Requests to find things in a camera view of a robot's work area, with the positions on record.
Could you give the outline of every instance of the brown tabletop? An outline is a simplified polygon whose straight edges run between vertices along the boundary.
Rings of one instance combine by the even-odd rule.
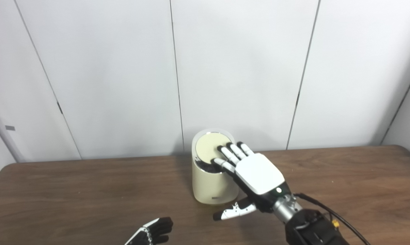
[[[406,149],[263,153],[293,192],[328,205],[373,245],[410,244]],[[17,163],[0,172],[0,245],[123,245],[142,224],[163,216],[174,221],[168,245],[286,244],[273,214],[214,222],[213,212],[222,208],[194,199],[189,156]],[[341,231],[350,244],[362,244],[344,225]]]

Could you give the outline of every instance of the yellow connector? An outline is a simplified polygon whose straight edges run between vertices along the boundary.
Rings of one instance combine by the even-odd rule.
[[[334,225],[335,228],[340,227],[340,223],[336,219],[332,220],[332,224]]]

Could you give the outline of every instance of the round lid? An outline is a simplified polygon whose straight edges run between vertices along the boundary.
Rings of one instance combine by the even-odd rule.
[[[211,160],[225,156],[217,150],[217,146],[225,146],[231,140],[219,132],[209,132],[202,135],[196,142],[196,154],[204,163],[211,164]]]

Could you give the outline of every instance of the white robotic hand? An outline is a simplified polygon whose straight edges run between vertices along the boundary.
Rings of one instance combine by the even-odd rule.
[[[226,147],[219,146],[218,150],[227,160],[214,158],[212,163],[227,172],[247,197],[236,202],[232,208],[215,213],[214,220],[242,216],[257,209],[276,214],[276,209],[280,206],[293,208],[291,213],[301,209],[295,202],[296,199],[292,196],[282,173],[267,157],[252,152],[242,142],[238,142],[237,146],[228,143]]]
[[[162,217],[144,224],[125,245],[154,245],[169,240],[165,234],[172,231],[173,222],[170,217]]]

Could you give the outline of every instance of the cylindrical container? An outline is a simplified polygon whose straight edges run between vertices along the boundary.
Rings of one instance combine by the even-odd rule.
[[[198,132],[191,145],[193,168],[193,193],[196,200],[204,204],[218,205],[234,200],[239,188],[227,174],[211,165],[213,158],[225,157],[217,146],[234,143],[231,134],[221,129],[207,129]]]

